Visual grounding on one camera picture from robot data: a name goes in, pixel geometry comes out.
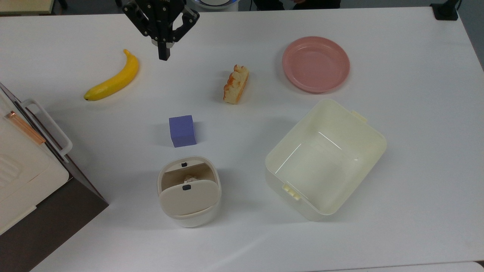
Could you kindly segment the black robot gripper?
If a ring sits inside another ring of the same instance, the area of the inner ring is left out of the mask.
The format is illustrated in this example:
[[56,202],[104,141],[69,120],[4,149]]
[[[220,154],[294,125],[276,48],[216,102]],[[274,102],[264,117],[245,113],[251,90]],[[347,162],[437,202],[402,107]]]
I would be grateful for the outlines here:
[[[185,0],[133,0],[123,5],[123,12],[132,24],[155,41],[160,60],[168,60],[171,48],[195,26],[200,14],[184,10]],[[173,22],[181,14],[183,24],[173,30]]]

